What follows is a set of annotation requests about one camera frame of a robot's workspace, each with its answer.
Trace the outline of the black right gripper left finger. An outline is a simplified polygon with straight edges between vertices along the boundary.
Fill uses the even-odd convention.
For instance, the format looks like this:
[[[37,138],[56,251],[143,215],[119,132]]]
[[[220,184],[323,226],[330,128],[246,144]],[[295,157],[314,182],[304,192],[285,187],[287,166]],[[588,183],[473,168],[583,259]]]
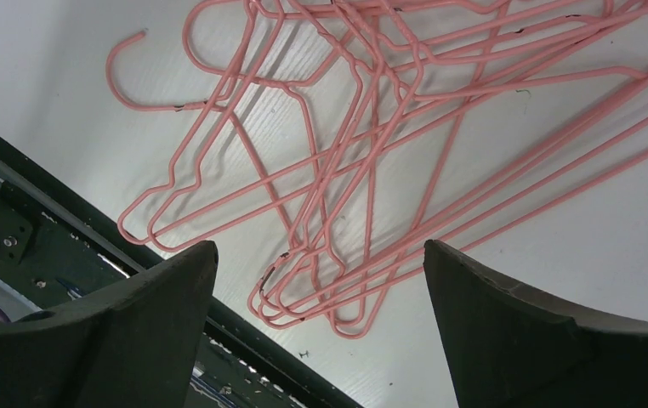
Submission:
[[[0,322],[0,407],[181,407],[219,252],[202,241],[127,280]]]

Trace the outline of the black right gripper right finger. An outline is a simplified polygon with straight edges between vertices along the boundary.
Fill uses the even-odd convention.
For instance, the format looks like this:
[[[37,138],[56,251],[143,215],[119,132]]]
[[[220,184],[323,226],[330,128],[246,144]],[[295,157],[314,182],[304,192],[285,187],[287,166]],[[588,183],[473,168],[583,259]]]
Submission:
[[[423,270],[462,407],[648,407],[648,321],[591,309],[436,240]]]

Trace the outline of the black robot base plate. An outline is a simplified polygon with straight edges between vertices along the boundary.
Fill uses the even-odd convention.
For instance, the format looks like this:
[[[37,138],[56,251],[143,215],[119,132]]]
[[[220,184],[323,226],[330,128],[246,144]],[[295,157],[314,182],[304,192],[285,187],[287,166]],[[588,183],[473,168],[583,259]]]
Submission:
[[[78,300],[167,260],[0,138],[0,281],[33,309]],[[213,296],[181,407],[351,407],[354,401]]]

